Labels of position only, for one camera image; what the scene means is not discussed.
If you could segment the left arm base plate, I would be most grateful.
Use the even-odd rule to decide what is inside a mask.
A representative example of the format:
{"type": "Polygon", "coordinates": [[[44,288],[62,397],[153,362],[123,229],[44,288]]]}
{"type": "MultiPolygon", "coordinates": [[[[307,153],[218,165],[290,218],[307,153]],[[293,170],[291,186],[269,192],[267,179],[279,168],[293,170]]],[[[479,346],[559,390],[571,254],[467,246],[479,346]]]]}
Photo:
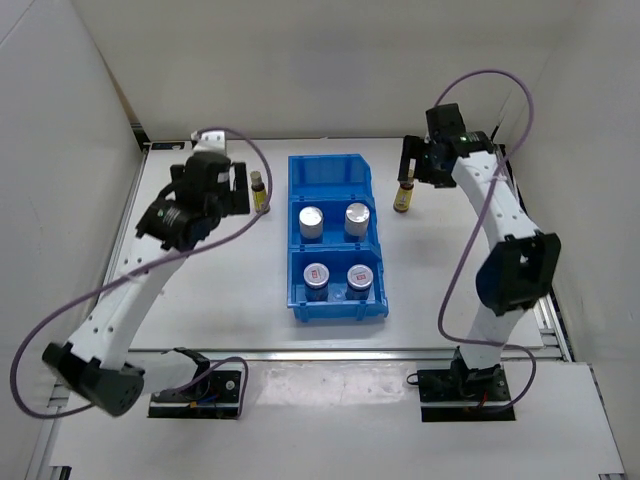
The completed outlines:
{"type": "Polygon", "coordinates": [[[195,387],[155,393],[147,417],[163,420],[238,420],[248,383],[246,362],[225,361],[195,387]]]}

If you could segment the brown yellow-label bottle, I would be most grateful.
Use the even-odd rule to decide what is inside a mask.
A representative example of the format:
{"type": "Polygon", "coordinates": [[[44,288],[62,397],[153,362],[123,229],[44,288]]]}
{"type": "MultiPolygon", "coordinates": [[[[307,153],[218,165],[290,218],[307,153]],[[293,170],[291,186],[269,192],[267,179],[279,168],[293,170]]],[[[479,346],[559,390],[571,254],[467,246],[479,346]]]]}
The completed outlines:
{"type": "Polygon", "coordinates": [[[267,189],[259,171],[250,172],[251,191],[253,196],[254,210],[257,213],[268,212],[270,210],[267,204],[267,189]]]}
{"type": "Polygon", "coordinates": [[[393,209],[398,213],[409,210],[414,189],[414,170],[409,169],[408,179],[400,183],[393,203],[393,209]]]}

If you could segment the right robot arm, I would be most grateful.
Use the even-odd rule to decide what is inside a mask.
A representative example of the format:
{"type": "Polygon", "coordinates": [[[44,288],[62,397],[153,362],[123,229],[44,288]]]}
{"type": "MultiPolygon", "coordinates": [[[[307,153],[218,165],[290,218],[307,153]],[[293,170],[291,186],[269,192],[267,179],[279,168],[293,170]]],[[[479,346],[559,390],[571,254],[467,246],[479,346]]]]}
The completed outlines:
{"type": "Polygon", "coordinates": [[[398,179],[460,187],[489,248],[475,277],[478,311],[449,375],[452,393],[470,400],[497,372],[517,323],[550,292],[561,242],[524,212],[500,170],[497,147],[485,133],[466,128],[457,104],[435,106],[425,115],[428,137],[405,136],[398,179]]]}

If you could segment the white-lid spice jar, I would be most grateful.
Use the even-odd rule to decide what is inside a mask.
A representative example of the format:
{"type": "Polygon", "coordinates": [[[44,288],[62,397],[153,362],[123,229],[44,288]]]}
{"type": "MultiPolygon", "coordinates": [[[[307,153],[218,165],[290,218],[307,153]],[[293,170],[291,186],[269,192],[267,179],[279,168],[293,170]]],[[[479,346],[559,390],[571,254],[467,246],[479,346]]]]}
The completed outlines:
{"type": "Polygon", "coordinates": [[[326,301],[329,293],[330,272],[326,265],[314,262],[304,268],[305,297],[309,302],[326,301]]]}
{"type": "Polygon", "coordinates": [[[370,267],[364,264],[353,265],[347,271],[347,300],[363,301],[369,298],[373,285],[374,274],[370,267]]]}

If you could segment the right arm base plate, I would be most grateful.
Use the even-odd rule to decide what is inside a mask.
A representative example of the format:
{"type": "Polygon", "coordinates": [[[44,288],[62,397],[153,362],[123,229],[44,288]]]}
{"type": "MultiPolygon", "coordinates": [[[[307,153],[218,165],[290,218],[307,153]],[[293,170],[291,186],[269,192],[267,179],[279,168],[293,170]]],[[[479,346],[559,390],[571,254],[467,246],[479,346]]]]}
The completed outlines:
{"type": "Polygon", "coordinates": [[[504,370],[485,383],[459,387],[449,370],[417,370],[406,377],[417,387],[423,423],[511,422],[516,420],[504,370]]]}

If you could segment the silver-lid blue-label jar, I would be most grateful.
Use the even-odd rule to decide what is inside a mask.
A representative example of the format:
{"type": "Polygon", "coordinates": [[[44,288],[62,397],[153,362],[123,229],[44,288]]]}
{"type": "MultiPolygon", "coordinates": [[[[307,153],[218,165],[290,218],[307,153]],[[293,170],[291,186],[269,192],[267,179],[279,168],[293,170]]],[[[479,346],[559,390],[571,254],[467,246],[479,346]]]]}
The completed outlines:
{"type": "Polygon", "coordinates": [[[347,242],[361,242],[366,238],[370,210],[360,202],[351,203],[345,211],[344,237],[347,242]]]}
{"type": "Polygon", "coordinates": [[[319,243],[324,232],[324,215],[316,206],[306,206],[299,212],[299,232],[302,243],[319,243]]]}

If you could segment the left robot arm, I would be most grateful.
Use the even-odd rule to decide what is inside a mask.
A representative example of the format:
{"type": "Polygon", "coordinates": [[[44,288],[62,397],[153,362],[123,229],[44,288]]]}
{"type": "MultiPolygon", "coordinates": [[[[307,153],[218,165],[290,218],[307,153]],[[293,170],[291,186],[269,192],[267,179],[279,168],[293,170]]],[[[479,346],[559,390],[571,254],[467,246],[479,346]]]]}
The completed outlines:
{"type": "Polygon", "coordinates": [[[223,154],[197,151],[170,168],[171,181],[136,226],[127,256],[139,272],[98,301],[64,344],[49,344],[44,363],[74,393],[118,417],[145,394],[177,389],[186,399],[206,395],[204,356],[174,348],[134,365],[127,355],[161,290],[194,250],[228,215],[251,211],[246,165],[223,154]]]}

